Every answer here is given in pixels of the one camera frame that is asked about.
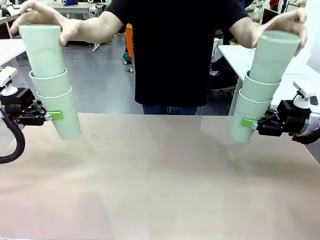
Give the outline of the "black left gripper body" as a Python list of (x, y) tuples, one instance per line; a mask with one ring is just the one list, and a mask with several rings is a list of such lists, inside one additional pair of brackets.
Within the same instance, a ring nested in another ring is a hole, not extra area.
[(21, 115), (34, 101), (30, 88), (18, 87), (13, 95), (0, 95), (0, 109), (7, 115)]

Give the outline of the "person's left hand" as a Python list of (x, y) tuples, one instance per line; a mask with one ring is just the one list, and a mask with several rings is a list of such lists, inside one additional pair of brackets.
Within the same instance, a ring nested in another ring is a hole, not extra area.
[(305, 47), (308, 33), (305, 23), (307, 21), (307, 14), (302, 8), (297, 10), (281, 13), (265, 24), (254, 23), (253, 30), (251, 31), (252, 43), (251, 47), (255, 48), (258, 44), (258, 38), (265, 31), (281, 31), (294, 34), (300, 37), (299, 45), (295, 51), (294, 56)]

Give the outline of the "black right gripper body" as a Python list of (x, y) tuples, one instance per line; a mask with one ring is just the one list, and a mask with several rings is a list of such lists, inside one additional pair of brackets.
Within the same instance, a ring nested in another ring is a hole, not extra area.
[(292, 134), (295, 136), (309, 136), (311, 132), (307, 132), (309, 126), (309, 118), (312, 111), (307, 108), (299, 108), (294, 105), (293, 100), (282, 100), (277, 107), (277, 115), (280, 120), (281, 132)]

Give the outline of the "person's right hand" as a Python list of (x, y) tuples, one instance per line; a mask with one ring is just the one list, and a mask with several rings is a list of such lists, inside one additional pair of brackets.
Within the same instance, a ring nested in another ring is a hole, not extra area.
[(13, 22), (10, 32), (15, 34), (22, 25), (54, 25), (60, 28), (59, 41), (65, 46), (68, 41), (79, 38), (80, 22), (67, 19), (58, 11), (37, 0), (27, 0), (21, 7), (19, 17)]

